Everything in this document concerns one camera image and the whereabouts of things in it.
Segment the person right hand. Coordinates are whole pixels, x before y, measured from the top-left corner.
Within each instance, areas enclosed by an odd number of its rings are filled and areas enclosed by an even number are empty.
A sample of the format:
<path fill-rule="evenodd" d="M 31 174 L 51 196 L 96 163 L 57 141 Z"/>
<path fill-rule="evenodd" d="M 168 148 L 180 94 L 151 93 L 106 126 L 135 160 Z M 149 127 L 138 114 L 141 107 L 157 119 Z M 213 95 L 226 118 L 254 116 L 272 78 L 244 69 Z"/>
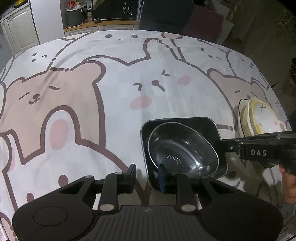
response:
<path fill-rule="evenodd" d="M 282 175 L 282 182 L 285 189 L 285 200 L 287 203 L 296 202 L 296 177 L 295 175 L 287 173 L 284 166 L 279 165 L 279 171 Z"/>

